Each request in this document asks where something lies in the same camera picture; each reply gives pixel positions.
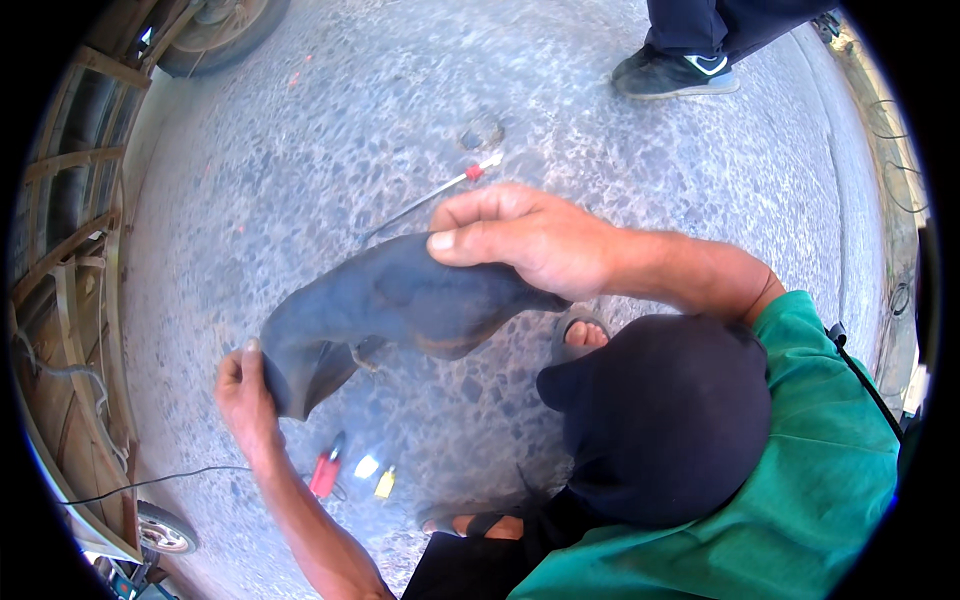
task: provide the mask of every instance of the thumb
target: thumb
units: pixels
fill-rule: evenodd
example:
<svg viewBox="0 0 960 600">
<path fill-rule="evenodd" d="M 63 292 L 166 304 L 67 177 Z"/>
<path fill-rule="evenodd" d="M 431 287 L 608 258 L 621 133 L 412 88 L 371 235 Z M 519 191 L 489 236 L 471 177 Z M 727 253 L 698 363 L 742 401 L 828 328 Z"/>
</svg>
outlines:
<svg viewBox="0 0 960 600">
<path fill-rule="evenodd" d="M 240 369 L 243 373 L 241 385 L 264 387 L 263 383 L 263 352 L 260 351 L 260 340 L 250 338 L 243 346 L 243 356 L 240 359 Z"/>
<path fill-rule="evenodd" d="M 426 248 L 437 262 L 469 267 L 484 262 L 515 265 L 516 249 L 523 245 L 515 221 L 477 221 L 459 229 L 438 231 Z"/>
</svg>

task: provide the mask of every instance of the red tool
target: red tool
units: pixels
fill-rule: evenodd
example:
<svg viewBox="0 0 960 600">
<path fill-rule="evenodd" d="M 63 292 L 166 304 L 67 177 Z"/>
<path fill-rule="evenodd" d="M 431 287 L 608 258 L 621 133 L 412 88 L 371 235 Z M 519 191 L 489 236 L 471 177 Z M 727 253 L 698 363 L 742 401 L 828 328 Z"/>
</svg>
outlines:
<svg viewBox="0 0 960 600">
<path fill-rule="evenodd" d="M 403 206 L 400 210 L 398 210 L 397 212 L 395 212 L 392 216 L 387 217 L 387 219 L 386 219 L 383 223 L 381 223 L 380 225 L 374 227 L 373 229 L 371 229 L 370 231 L 367 231 L 366 233 L 364 233 L 364 234 L 362 234 L 362 235 L 357 236 L 357 241 L 359 241 L 361 244 L 366 243 L 366 242 L 367 242 L 368 240 L 370 240 L 370 238 L 372 238 L 378 231 L 380 231 L 380 230 L 383 229 L 384 227 L 388 226 L 388 225 L 389 225 L 390 223 L 392 223 L 393 221 L 396 221 L 397 219 L 399 219 L 399 218 L 402 217 L 403 215 L 407 214 L 408 212 L 410 212 L 410 211 L 413 210 L 414 208 L 417 208 L 417 207 L 420 206 L 421 204 L 423 204 L 423 203 L 425 203 L 426 201 L 430 200 L 431 198 L 433 198 L 433 197 L 436 196 L 437 194 L 439 194 L 439 193 L 441 193 L 442 191 L 446 190 L 446 188 L 448 188 L 448 187 L 450 187 L 450 186 L 452 186 L 452 185 L 456 185 L 457 183 L 459 183 L 460 181 L 463 181 L 463 180 L 471 180 L 471 181 L 477 181 L 477 180 L 479 180 L 479 179 L 480 179 L 480 176 L 484 174 L 484 171 L 486 171 L 487 169 L 489 169 L 489 168 L 491 168 L 491 167 L 497 166 L 498 164 L 500 164 L 500 161 L 501 161 L 501 160 L 503 160 L 503 153 L 502 153 L 502 152 L 499 153 L 499 154 L 496 154 L 496 155 L 491 156 L 490 158 L 488 158 L 487 160 L 484 160 L 484 161 L 481 162 L 480 164 L 470 165 L 469 167 L 467 167 L 467 170 L 466 170 L 466 171 L 464 171 L 463 173 L 461 173 L 461 174 L 458 175 L 457 177 L 453 178 L 452 180 L 448 181 L 447 183 L 444 183 L 443 185 L 441 185 L 441 186 L 438 187 L 437 189 L 433 190 L 432 192 L 430 192 L 430 193 L 427 194 L 426 196 L 423 196 L 423 197 L 421 197 L 421 198 L 417 198 L 417 199 L 414 200 L 413 202 L 411 202 L 411 203 Z"/>
<path fill-rule="evenodd" d="M 343 431 L 333 439 L 333 446 L 317 459 L 317 468 L 310 479 L 310 491 L 320 498 L 326 498 L 333 490 L 333 482 L 337 480 L 340 471 L 340 451 L 347 441 L 347 434 Z"/>
</svg>

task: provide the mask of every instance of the hand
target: hand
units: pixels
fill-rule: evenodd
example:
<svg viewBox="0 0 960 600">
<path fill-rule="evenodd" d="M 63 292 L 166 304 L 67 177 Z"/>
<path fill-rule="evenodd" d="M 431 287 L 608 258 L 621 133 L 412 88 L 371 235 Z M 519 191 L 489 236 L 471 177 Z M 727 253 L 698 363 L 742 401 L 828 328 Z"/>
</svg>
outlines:
<svg viewBox="0 0 960 600">
<path fill-rule="evenodd" d="M 427 251 L 468 267 L 504 262 L 530 285 L 567 300 L 604 292 L 620 229 L 562 198 L 514 183 L 455 196 L 433 213 Z"/>
<path fill-rule="evenodd" d="M 220 413 L 251 468 L 269 463 L 283 452 L 283 435 L 274 399 L 263 382 L 260 341 L 251 338 L 243 349 L 224 357 L 213 389 Z"/>
</svg>

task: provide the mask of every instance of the metal rod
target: metal rod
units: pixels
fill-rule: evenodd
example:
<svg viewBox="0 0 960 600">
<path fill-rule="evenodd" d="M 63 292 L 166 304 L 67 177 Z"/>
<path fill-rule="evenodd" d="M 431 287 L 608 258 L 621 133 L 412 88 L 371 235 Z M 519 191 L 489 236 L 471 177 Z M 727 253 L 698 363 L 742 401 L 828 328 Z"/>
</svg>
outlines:
<svg viewBox="0 0 960 600">
<path fill-rule="evenodd" d="M 501 161 L 501 160 L 503 160 L 503 153 L 499 153 L 499 154 L 496 154 L 496 155 L 491 156 L 491 157 L 488 158 L 487 160 L 484 160 L 483 162 L 481 162 L 478 166 L 479 166 L 481 169 L 489 169 L 490 167 L 495 167 L 496 165 L 500 164 L 500 161 Z M 436 196 L 437 194 L 440 194 L 441 192 L 443 192 L 444 190 L 446 190 L 448 187 L 451 187 L 451 186 L 453 186 L 453 185 L 456 185 L 457 183 L 465 180 L 466 178 L 467 178 L 467 173 L 466 173 L 466 172 L 461 173 L 461 174 L 458 175 L 457 177 L 453 178 L 452 180 L 448 181 L 447 183 L 444 183 L 443 185 L 441 185 L 441 186 L 438 187 L 437 189 L 429 192 L 429 193 L 426 194 L 425 196 L 421 196 L 421 197 L 417 198 L 416 200 L 414 200 L 413 202 L 408 203 L 408 204 L 405 204 L 405 205 L 402 206 L 397 212 L 395 212 L 393 215 L 391 215 L 390 217 L 388 217 L 386 221 L 383 221 L 382 223 L 380 223 L 380 225 L 377 225 L 376 227 L 374 227 L 374 228 L 371 229 L 370 231 L 367 231 L 366 233 L 363 233 L 363 234 L 359 235 L 359 236 L 357 237 L 357 240 L 358 240 L 361 244 L 364 244 L 364 243 L 368 242 L 368 241 L 370 240 L 370 238 L 372 238 L 375 234 L 377 234 L 377 233 L 378 233 L 380 230 L 382 230 L 384 227 L 386 227 L 386 226 L 388 226 L 389 224 L 393 223 L 394 221 L 396 221 L 397 219 L 399 219 L 399 218 L 402 217 L 403 215 L 407 214 L 408 212 L 414 210 L 415 208 L 420 207 L 421 204 L 424 204 L 425 202 L 427 202 L 428 200 L 430 200 L 431 198 L 433 198 L 433 197 Z"/>
</svg>

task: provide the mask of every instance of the wooden cart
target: wooden cart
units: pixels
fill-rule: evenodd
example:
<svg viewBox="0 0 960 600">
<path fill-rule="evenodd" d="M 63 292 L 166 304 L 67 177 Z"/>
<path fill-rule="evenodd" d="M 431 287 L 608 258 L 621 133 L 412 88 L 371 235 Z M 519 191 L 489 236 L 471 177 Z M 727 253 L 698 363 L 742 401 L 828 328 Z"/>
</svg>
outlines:
<svg viewBox="0 0 960 600">
<path fill-rule="evenodd" d="M 123 160 L 150 74 L 177 40 L 177 76 L 242 59 L 288 3 L 116 0 L 66 66 L 39 124 L 12 224 L 8 309 L 24 428 L 61 503 L 134 481 L 119 288 L 135 200 Z M 158 551 L 196 547 L 178 539 L 162 511 L 146 508 L 141 515 L 130 489 L 62 512 L 82 549 L 113 559 L 143 563 L 142 541 Z"/>
</svg>

